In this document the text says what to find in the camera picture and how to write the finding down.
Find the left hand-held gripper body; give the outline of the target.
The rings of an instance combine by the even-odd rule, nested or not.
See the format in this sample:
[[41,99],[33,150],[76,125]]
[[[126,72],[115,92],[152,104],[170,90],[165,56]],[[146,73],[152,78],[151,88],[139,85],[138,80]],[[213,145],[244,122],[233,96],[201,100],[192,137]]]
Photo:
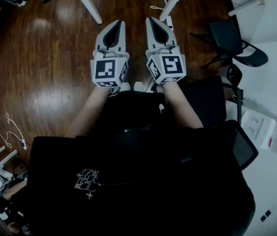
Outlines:
[[129,53],[122,51],[94,50],[90,61],[92,82],[102,88],[118,88],[129,69]]

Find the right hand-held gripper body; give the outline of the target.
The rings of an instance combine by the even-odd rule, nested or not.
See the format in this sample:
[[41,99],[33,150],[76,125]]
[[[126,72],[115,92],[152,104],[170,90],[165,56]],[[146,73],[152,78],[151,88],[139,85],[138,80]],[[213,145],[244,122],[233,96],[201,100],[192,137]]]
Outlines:
[[150,49],[145,55],[146,66],[156,84],[178,82],[186,76],[185,56],[178,45]]

